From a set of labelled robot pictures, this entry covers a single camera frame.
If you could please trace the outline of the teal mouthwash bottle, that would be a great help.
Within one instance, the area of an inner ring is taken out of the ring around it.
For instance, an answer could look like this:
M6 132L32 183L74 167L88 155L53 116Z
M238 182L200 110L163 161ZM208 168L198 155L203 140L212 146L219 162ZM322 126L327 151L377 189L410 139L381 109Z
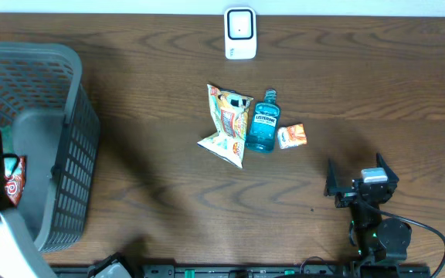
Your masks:
M280 119L277 91L267 89L263 101L256 103L246 147L252 151L270 153L274 149L275 135Z

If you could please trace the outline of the light blue wipes pack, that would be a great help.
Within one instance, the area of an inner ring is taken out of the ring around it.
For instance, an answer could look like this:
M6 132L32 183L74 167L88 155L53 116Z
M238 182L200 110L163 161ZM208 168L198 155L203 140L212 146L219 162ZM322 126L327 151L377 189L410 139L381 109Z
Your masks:
M4 127L0 127L0 132L2 136L2 149L6 154L10 154L14 152L13 147L13 138L12 138L12 126L6 125Z

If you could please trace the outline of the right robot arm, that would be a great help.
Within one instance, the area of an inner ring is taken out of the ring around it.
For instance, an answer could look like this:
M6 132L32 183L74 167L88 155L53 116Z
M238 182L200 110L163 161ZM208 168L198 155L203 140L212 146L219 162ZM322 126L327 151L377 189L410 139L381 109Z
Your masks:
M381 154L376 155L376 166L361 170L361 175L350 186L342 186L333 161L328 161L324 195L333 196L337 208L350 210L349 240L359 251L359 259L346 271L353 277L399 277L412 229L392 216L384 219L379 209L393 196L399 178Z

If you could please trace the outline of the yellow snack bag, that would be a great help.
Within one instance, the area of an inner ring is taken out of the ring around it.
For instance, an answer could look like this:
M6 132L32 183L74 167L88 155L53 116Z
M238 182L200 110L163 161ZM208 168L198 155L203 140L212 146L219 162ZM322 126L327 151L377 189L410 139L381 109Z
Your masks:
M207 85L209 110L216 132L197 145L225 161L243 168L243 155L252 97Z

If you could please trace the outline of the orange tissue pack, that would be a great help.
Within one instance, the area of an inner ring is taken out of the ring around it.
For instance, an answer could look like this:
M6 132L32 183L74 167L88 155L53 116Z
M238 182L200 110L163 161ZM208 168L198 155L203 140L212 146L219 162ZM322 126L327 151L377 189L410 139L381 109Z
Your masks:
M307 144L303 124L295 124L288 127L280 127L277 130L277 141L280 149L288 149Z

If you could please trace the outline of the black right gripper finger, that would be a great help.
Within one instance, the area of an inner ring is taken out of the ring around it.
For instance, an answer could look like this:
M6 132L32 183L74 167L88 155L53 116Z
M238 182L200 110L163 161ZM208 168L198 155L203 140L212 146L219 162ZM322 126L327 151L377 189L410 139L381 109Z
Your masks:
M335 166L331 159L328 159L328 170L324 187L324 196L335 196L353 192L351 186L340 186L335 174Z
M399 182L399 177L394 173L394 171L388 166L385 159L380 153L376 154L376 181L388 184L397 184Z

